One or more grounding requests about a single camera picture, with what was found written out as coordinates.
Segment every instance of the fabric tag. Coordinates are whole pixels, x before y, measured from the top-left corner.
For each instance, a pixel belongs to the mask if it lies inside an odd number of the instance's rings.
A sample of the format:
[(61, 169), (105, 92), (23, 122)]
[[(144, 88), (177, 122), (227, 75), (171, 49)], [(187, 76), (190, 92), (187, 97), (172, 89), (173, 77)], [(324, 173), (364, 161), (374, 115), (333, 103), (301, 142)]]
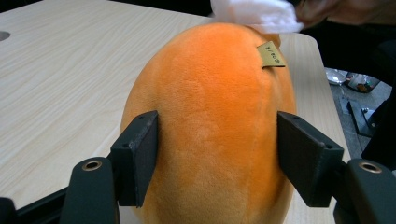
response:
[(257, 47), (260, 55), (262, 56), (262, 67), (285, 67), (279, 51), (277, 50), (274, 42), (269, 41)]

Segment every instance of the orange plush toy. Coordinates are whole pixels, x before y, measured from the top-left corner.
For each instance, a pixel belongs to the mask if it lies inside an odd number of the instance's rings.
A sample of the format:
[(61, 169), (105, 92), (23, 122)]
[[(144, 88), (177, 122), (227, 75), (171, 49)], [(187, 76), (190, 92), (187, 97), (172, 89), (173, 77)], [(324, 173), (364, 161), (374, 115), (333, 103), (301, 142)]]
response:
[(262, 67), (278, 35), (212, 23), (176, 36), (146, 65), (121, 130), (159, 114), (145, 223), (281, 223), (292, 186), (278, 165), (276, 112), (295, 114), (288, 67)]

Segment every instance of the hand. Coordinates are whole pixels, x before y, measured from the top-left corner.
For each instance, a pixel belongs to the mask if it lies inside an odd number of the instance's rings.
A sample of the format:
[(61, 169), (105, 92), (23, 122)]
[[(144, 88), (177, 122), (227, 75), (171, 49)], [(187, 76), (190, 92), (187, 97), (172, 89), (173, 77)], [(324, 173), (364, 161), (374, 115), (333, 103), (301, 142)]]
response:
[(395, 0), (302, 0), (296, 15), (305, 28), (323, 20), (343, 24), (396, 25)]

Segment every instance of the table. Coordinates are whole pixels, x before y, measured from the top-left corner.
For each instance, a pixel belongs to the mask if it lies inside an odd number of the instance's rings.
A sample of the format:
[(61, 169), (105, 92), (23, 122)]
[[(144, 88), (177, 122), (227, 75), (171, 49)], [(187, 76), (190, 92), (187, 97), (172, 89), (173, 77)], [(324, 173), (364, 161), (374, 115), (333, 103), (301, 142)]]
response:
[[(211, 19), (104, 0), (46, 0), (0, 14), (0, 196), (21, 208), (105, 157), (126, 97), (168, 40)], [(282, 35), (298, 115), (347, 149), (316, 41)], [(349, 156), (346, 150), (345, 160)], [(137, 223), (129, 208), (122, 222)], [(294, 195), (286, 223), (333, 223)]]

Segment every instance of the white cloth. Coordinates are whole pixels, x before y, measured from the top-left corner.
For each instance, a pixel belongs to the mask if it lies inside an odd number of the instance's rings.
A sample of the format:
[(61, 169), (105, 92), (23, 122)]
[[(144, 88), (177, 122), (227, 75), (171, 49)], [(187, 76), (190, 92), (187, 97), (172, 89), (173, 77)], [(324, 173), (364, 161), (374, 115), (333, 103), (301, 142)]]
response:
[(264, 34), (299, 32), (294, 6), (286, 0), (211, 0), (215, 21), (250, 26)]

